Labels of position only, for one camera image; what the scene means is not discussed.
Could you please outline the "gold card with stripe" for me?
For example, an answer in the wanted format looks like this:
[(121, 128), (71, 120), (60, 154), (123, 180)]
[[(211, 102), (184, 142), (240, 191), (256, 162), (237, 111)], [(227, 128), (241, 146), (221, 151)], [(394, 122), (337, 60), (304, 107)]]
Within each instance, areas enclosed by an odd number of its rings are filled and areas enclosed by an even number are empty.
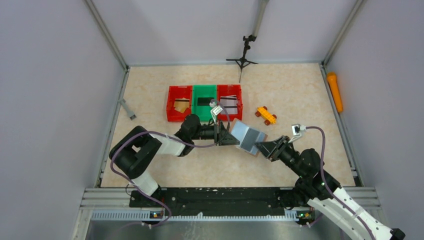
[(189, 104), (190, 104), (190, 100), (189, 100), (189, 99), (187, 99), (187, 98), (176, 98), (176, 99), (174, 100), (174, 104), (175, 104), (176, 102), (189, 102)]

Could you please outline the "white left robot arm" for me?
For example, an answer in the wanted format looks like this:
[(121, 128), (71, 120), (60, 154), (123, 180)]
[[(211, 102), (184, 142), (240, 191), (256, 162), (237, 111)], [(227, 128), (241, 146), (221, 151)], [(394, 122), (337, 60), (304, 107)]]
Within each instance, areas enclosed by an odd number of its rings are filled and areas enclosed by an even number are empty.
[(194, 140), (213, 140), (218, 146), (234, 146), (240, 141), (222, 122), (201, 124), (196, 114), (187, 115), (174, 135), (158, 134), (142, 126), (133, 128), (110, 151), (109, 158), (130, 182), (141, 191), (141, 200), (149, 207), (160, 202), (158, 183), (147, 172), (156, 155), (185, 157), (195, 147)]

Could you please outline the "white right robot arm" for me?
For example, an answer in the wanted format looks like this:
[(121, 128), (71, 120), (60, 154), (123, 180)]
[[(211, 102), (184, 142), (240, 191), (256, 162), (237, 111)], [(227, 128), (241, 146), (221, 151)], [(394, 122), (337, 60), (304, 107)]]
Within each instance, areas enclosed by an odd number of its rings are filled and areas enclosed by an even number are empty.
[(390, 228), (359, 205), (340, 183), (321, 168), (321, 158), (313, 148), (298, 152), (289, 137), (256, 142), (255, 147), (271, 162), (281, 161), (298, 179), (280, 202), (284, 208), (310, 206), (344, 231), (353, 240), (403, 240), (399, 228)]

